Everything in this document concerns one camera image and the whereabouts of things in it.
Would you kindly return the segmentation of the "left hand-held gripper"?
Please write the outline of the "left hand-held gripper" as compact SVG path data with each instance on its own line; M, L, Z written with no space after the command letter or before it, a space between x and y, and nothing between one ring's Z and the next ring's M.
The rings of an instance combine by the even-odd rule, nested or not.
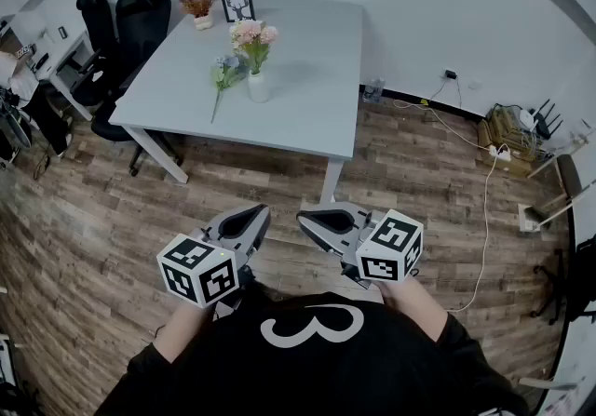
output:
M270 222L268 206L243 206L218 214L195 235L174 237L156 256L167 291L201 309L236 306L254 280L248 261Z

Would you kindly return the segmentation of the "white ceramic vase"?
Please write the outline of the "white ceramic vase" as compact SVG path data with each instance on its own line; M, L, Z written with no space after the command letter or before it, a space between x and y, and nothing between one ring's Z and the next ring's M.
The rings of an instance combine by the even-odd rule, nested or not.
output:
M255 74L249 72L248 88L250 99L256 103L264 103L269 100L269 87L263 72Z

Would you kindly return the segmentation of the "blue artificial flower bouquet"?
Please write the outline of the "blue artificial flower bouquet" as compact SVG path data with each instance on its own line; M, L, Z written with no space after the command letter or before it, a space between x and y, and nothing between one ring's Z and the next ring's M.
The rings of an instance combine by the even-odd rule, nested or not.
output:
M224 92L243 80L249 71L246 55L235 54L218 57L210 69L210 77L216 89L216 98L210 121L213 122Z

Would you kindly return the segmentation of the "pink artificial flower bouquet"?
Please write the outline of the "pink artificial flower bouquet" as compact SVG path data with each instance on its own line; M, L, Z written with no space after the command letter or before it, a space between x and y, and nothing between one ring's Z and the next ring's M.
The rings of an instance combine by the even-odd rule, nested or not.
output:
M252 75L259 74L278 37L278 29L262 20L239 20L229 33L235 54L244 58Z

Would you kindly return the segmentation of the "person's right forearm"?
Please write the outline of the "person's right forearm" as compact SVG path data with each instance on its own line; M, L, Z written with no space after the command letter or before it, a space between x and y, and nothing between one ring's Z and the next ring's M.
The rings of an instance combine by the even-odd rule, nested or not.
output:
M428 293L414 277L401 282L376 283L384 303L408 316L433 342L442 334L448 312Z

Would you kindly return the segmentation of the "pack of water bottles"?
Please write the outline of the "pack of water bottles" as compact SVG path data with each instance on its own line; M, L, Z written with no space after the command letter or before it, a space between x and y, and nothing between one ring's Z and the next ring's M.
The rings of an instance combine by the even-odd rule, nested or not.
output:
M368 81L362 92L362 100L366 103L379 103L383 97L385 80L381 77Z

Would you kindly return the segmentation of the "person's black shirt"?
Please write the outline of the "person's black shirt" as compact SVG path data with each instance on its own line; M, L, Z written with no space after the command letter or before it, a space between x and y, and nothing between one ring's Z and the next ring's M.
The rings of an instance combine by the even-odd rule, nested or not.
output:
M449 317L437 339L334 293L248 302L173 361L134 356L95 416L530 416Z

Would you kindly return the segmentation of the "white floor plate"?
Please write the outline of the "white floor plate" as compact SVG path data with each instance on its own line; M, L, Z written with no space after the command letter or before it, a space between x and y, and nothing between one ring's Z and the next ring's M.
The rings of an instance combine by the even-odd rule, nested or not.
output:
M522 233L534 233L540 229L542 217L536 209L529 205L519 204L519 228Z

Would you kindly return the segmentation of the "stack of cardboard boxes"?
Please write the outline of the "stack of cardboard boxes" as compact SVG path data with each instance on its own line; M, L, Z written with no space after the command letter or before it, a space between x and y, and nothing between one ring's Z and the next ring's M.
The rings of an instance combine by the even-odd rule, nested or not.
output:
M487 166L495 166L512 175L527 177L536 161L541 140L528 131L519 121L519 111L515 106L496 104L478 124L478 158ZM511 161L494 160L489 155L489 146L496 148L506 144Z

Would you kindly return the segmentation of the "black framed deer picture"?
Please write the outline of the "black framed deer picture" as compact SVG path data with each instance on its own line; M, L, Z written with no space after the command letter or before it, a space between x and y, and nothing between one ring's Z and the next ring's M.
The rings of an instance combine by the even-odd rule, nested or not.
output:
M252 0L221 0L221 2L227 22L255 19Z

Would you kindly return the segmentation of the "black router with antennas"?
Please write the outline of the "black router with antennas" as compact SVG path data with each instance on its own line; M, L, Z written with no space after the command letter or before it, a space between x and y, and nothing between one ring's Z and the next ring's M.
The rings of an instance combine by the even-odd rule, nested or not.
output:
M552 135L559 129L563 120L560 114L557 114L549 120L549 115L554 109L555 104L552 103L544 112L544 109L550 103L547 99L538 109L531 109L530 114L535 120L535 132L543 140L549 140Z

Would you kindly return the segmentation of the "dried orange plant in pot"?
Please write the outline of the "dried orange plant in pot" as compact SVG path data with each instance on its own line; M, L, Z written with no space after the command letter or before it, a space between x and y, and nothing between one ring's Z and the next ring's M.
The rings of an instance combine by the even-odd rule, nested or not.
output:
M213 25L211 9L216 0L178 0L183 12L193 17L198 31L209 29Z

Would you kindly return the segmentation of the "black mesh office chair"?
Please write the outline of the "black mesh office chair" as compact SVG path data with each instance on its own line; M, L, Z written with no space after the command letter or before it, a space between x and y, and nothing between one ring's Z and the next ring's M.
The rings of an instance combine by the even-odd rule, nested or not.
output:
M76 0L76 8L87 26L93 53L79 64L74 59L76 51L70 52L57 72L64 68L76 72L77 78L69 89L71 95L83 106L94 106L109 95L114 78L117 41L112 11L107 0Z
M113 142L133 140L123 127L110 124L109 119L117 100L125 94L144 64L165 40L170 12L171 0L117 0L115 78L109 88L110 95L91 123L92 131L101 138Z

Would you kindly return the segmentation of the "black floor stand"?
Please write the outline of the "black floor stand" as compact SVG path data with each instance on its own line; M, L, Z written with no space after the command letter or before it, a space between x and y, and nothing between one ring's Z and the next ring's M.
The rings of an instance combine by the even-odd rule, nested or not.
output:
M588 311L590 303L596 302L596 234L580 243L569 256L567 274L564 273L562 250L557 248L556 273L544 265L537 265L534 273L543 273L551 284L551 293L539 310L530 313L531 318L542 316L548 307L555 304L555 316L549 320L554 325L560 316L562 304L566 302L565 316L570 322L583 316L596 319L596 310Z

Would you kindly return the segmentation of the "wooden stick frame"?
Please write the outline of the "wooden stick frame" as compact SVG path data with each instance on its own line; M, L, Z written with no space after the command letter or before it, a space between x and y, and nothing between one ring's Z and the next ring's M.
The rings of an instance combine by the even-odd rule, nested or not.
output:
M551 201L548 201L548 203L532 206L542 217L538 231L542 228L548 229L554 219L572 208L592 186L596 185L596 178L586 186L581 184L576 164L573 160L574 154L587 146L590 143L589 138L594 134L596 134L596 127L589 127L587 134L578 134L573 137L572 141L566 147L562 148L560 154L553 154L551 158L527 175L527 179L532 179L545 168L553 165L562 189L562 193Z

